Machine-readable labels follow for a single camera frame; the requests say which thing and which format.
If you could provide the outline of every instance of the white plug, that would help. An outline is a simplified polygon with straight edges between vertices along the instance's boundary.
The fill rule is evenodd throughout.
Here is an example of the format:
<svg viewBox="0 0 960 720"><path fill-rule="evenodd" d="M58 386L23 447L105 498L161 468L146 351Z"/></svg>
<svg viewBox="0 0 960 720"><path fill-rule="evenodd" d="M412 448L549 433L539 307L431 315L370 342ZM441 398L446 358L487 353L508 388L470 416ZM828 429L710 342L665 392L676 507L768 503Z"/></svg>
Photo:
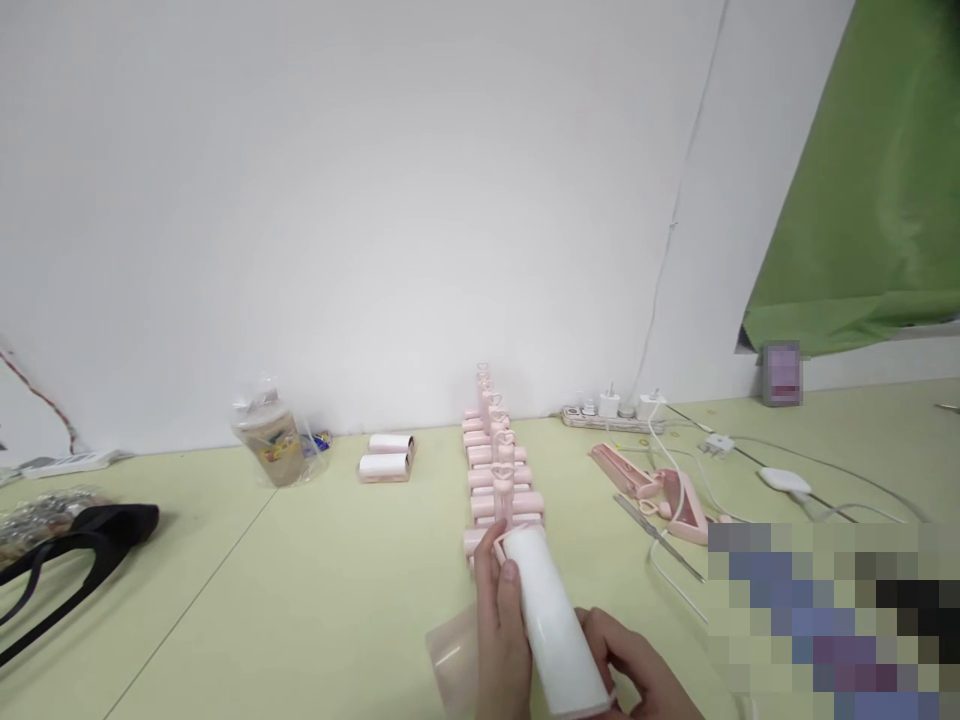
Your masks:
<svg viewBox="0 0 960 720"><path fill-rule="evenodd" d="M602 418L613 419L617 417L617 411L620 409L620 396L613 391L613 383L610 383L610 390L600 393L600 408L597 415Z"/></svg>
<svg viewBox="0 0 960 720"><path fill-rule="evenodd" d="M660 394L659 388L653 395L641 395L640 404L637 405L637 420L652 423L657 419L661 406L666 404L667 399Z"/></svg>
<svg viewBox="0 0 960 720"><path fill-rule="evenodd" d="M706 440L700 443L700 449L714 457L726 457L733 450L734 445L733 440L726 435L712 433Z"/></svg>

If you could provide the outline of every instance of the plastic bag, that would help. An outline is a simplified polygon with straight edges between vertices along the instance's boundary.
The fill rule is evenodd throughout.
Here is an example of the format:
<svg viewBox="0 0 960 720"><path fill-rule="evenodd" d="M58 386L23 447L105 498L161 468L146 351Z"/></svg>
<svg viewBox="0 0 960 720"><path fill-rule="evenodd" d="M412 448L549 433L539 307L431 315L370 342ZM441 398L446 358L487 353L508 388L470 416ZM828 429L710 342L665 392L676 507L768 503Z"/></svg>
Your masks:
<svg viewBox="0 0 960 720"><path fill-rule="evenodd" d="M102 489L78 485L46 493L0 515L0 569L16 562L40 543L65 533L74 518L87 508L112 503Z"/></svg>
<svg viewBox="0 0 960 720"><path fill-rule="evenodd" d="M280 398L272 378L248 390L233 411L233 434L250 449L274 487L305 483L326 466L310 428Z"/></svg>

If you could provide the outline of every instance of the green curtain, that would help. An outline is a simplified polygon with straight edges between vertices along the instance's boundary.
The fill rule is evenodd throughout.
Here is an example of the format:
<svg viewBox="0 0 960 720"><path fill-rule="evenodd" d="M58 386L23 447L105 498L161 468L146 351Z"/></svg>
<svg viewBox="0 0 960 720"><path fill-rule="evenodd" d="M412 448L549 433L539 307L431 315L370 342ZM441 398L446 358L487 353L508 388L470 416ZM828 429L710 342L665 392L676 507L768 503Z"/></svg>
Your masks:
<svg viewBox="0 0 960 720"><path fill-rule="evenodd" d="M849 350L960 313L960 2L853 10L744 317Z"/></svg>

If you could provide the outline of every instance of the white charger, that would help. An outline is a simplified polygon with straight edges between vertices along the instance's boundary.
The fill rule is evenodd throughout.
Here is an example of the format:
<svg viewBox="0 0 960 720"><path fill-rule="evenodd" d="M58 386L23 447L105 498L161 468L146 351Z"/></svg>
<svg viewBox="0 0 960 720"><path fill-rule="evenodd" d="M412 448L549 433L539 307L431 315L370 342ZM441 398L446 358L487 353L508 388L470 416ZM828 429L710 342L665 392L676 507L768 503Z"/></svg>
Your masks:
<svg viewBox="0 0 960 720"><path fill-rule="evenodd" d="M605 393L600 393L600 407L597 409L597 415L602 418L614 419L620 410L620 396L613 392L613 383L610 383L610 389Z"/></svg>
<svg viewBox="0 0 960 720"><path fill-rule="evenodd" d="M637 405L637 420L641 420L646 423L652 423L656 420L657 413L660 412L660 407L667 404L667 399L660 394L660 389L653 393L653 395L641 395L640 404Z"/></svg>

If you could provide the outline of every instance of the pixelated area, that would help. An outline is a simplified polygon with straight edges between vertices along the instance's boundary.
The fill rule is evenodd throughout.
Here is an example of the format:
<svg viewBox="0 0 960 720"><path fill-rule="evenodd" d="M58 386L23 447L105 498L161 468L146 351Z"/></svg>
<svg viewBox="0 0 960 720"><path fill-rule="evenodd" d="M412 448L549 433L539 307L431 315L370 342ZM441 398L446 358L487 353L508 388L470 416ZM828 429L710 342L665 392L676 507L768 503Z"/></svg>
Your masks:
<svg viewBox="0 0 960 720"><path fill-rule="evenodd" d="M715 524L711 661L735 694L819 696L817 717L956 717L958 541L932 524Z"/></svg>

